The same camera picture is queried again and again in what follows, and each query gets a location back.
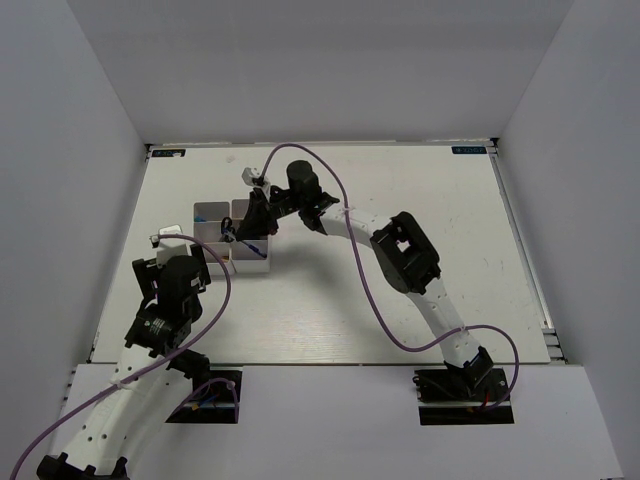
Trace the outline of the blue ballpoint pen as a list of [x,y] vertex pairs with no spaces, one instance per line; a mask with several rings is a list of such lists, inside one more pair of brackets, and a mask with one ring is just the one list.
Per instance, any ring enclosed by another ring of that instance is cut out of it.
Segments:
[[235,230],[233,228],[228,229],[227,232],[226,232],[226,235],[231,240],[235,241],[236,243],[240,243],[240,244],[244,245],[245,247],[247,247],[249,250],[251,250],[253,253],[258,255],[259,257],[261,257],[263,259],[265,259],[267,257],[267,255],[264,252],[262,252],[257,246],[255,246],[255,245],[253,245],[251,243],[248,243],[245,240],[239,240],[236,237]]

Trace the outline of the black handled scissors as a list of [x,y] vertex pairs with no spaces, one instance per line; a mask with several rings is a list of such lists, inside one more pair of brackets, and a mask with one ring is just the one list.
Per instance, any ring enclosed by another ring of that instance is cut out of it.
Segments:
[[224,217],[220,223],[220,241],[224,243],[234,243],[237,241],[236,229],[234,227],[233,219],[229,216]]

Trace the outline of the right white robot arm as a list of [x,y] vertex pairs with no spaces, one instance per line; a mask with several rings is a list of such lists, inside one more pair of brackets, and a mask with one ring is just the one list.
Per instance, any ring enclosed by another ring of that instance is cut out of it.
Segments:
[[[346,198],[335,198],[322,189],[311,164],[305,160],[290,163],[286,175],[288,187],[282,189],[258,170],[244,169],[242,179],[251,192],[236,238],[253,240],[274,235],[280,219],[297,214],[311,231],[348,239],[365,296],[391,342],[408,353],[438,346],[452,377],[452,388],[459,396],[472,399],[484,391],[493,360],[450,300],[441,279],[439,254],[415,218],[405,211],[385,218],[352,208]],[[368,286],[359,246],[373,251],[387,283],[414,304],[435,336],[434,341],[409,347],[392,334]]]

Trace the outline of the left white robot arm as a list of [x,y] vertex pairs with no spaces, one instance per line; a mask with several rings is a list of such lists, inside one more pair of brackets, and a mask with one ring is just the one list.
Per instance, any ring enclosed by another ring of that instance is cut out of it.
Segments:
[[152,239],[155,258],[132,267],[143,299],[104,392],[90,400],[79,431],[58,454],[45,456],[40,479],[127,479],[147,439],[176,409],[181,396],[211,387],[206,356],[191,350],[199,296],[211,282],[202,245],[181,234]]

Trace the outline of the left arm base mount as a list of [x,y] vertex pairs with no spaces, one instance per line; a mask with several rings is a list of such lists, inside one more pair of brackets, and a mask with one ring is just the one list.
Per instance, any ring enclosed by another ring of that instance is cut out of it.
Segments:
[[166,420],[169,424],[234,425],[238,423],[242,369],[211,369],[215,382],[199,390]]

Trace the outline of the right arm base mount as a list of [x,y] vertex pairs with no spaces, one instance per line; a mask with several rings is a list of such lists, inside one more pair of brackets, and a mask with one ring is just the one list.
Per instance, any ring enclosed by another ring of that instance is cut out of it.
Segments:
[[469,390],[446,369],[418,369],[415,385],[421,426],[481,426],[515,423],[508,382],[502,368],[493,368],[475,390]]

